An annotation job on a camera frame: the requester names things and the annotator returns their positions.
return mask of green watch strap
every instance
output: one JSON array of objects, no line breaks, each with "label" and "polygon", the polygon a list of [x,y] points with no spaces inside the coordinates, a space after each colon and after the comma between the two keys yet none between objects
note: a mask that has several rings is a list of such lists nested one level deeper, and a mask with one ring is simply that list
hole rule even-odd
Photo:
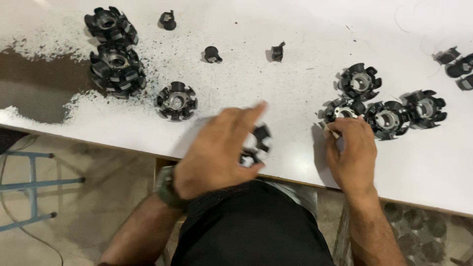
[{"label": "green watch strap", "polygon": [[174,166],[161,168],[156,183],[159,186],[156,193],[164,203],[173,208],[183,210],[187,208],[187,201],[181,199],[174,190]]}]

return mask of metal stool leg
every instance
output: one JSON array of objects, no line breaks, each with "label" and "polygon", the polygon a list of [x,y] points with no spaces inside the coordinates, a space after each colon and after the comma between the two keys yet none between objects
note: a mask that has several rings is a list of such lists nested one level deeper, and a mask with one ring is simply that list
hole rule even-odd
[{"label": "metal stool leg", "polygon": [[24,151],[7,151],[5,153],[7,156],[26,156],[30,159],[30,181],[28,183],[16,183],[16,184],[7,184],[0,185],[0,193],[9,191],[9,190],[29,190],[29,199],[31,204],[31,218],[29,220],[24,220],[21,222],[14,222],[9,225],[0,226],[0,232],[9,230],[16,227],[22,227],[27,224],[34,222],[39,222],[42,220],[47,220],[50,218],[56,217],[57,213],[49,213],[45,215],[38,216],[38,203],[37,203],[37,191],[36,188],[43,186],[57,186],[73,183],[84,183],[85,177],[76,178],[76,179],[66,179],[66,180],[54,180],[54,181],[36,181],[36,158],[54,158],[52,153],[38,153],[38,152],[24,152]]}]

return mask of white tabletop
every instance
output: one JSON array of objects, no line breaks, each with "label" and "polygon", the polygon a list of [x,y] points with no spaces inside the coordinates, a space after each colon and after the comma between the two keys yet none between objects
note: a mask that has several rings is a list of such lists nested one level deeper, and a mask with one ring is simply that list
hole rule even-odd
[{"label": "white tabletop", "polygon": [[[337,187],[324,163],[323,137],[313,125],[322,104],[341,94],[333,85],[337,73],[363,62],[383,79],[370,102],[432,89],[447,103],[448,117],[440,127],[376,141],[380,196],[473,214],[473,91],[461,91],[431,56],[452,46],[462,55],[473,52],[473,1],[1,2],[0,50],[26,38],[22,47],[15,46],[18,53],[48,58],[55,57],[51,53],[59,45],[73,46],[86,59],[96,49],[85,34],[84,15],[99,6],[116,6],[137,29],[135,50],[148,81],[154,82],[147,95],[128,101],[77,94],[62,124],[35,122],[18,115],[14,106],[0,110],[0,124],[181,158],[204,118],[223,107],[264,99],[269,109],[261,120],[272,133],[273,149],[261,173]],[[171,9],[177,28],[165,31],[157,21]],[[266,50],[282,41],[284,59],[268,62]],[[210,45],[218,48],[222,63],[202,61]],[[190,121],[170,123],[156,113],[153,100],[172,81],[197,93],[200,106]]]}]

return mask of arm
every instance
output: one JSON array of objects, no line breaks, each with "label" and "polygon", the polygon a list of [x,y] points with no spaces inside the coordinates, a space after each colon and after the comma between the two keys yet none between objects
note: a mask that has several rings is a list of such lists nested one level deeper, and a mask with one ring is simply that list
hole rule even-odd
[{"label": "arm", "polygon": [[154,265],[182,211],[153,193],[144,199],[116,232],[100,261],[105,265]]},{"label": "arm", "polygon": [[345,141],[340,152],[335,138],[328,131],[324,132],[327,163],[350,206],[354,264],[405,266],[373,183],[377,151],[371,127],[359,117],[337,118],[327,128],[340,132]]},{"label": "arm", "polygon": [[[263,113],[255,108],[228,108],[199,132],[174,170],[174,189],[181,199],[236,186],[255,178],[264,164],[238,164],[245,138]],[[166,205],[156,193],[146,198],[118,230],[100,261],[104,265],[154,264],[164,250],[182,211]]]}]

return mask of black wire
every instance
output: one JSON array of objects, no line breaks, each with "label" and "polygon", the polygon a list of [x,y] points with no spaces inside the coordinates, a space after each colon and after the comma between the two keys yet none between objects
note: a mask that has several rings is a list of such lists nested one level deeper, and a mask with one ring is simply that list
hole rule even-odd
[{"label": "black wire", "polygon": [[24,150],[24,149],[28,148],[29,146],[33,145],[36,142],[38,137],[39,137],[39,135],[29,135],[28,140],[26,141],[26,143],[21,148],[18,148],[16,150],[11,150],[11,151],[21,151],[21,150]]},{"label": "black wire", "polygon": [[[21,148],[22,149],[25,149],[29,146],[31,146],[33,143],[31,143],[30,145],[24,147],[24,148]],[[5,155],[5,159],[3,160],[3,165],[1,167],[1,171],[0,171],[0,185],[2,184],[2,181],[3,181],[3,172],[5,171],[5,165],[7,164],[7,157],[8,155]],[[5,210],[5,212],[7,213],[8,217],[10,217],[10,219],[13,221],[13,222],[18,222],[10,213],[10,210],[7,208],[7,206],[5,205],[5,201],[3,200],[3,193],[0,193],[0,202],[1,202],[1,205],[3,206],[3,209]],[[58,255],[59,255],[59,258],[61,259],[61,266],[64,266],[64,258],[62,257],[61,253],[55,249],[53,246],[51,246],[48,242],[40,239],[39,237],[33,235],[32,233],[26,231],[25,229],[23,229],[23,227],[19,227],[20,230],[22,230],[26,235],[38,240],[39,242],[47,245],[48,247],[50,247],[52,250],[54,250]]]}]

